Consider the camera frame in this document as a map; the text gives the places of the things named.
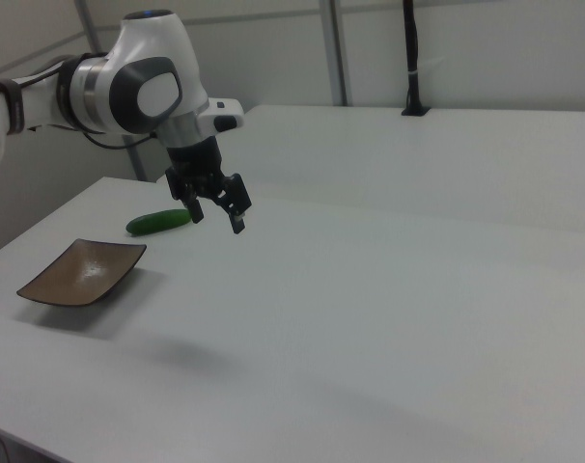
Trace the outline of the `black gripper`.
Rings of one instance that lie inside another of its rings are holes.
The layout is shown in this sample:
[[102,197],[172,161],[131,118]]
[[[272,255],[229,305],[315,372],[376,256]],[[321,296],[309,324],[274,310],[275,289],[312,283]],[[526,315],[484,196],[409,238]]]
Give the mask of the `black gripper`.
[[174,200],[187,209],[190,219],[198,224],[204,212],[196,192],[216,192],[213,201],[227,214],[234,234],[245,229],[244,214],[252,202],[239,174],[224,176],[222,156],[214,136],[189,147],[168,148],[171,167],[165,172]]

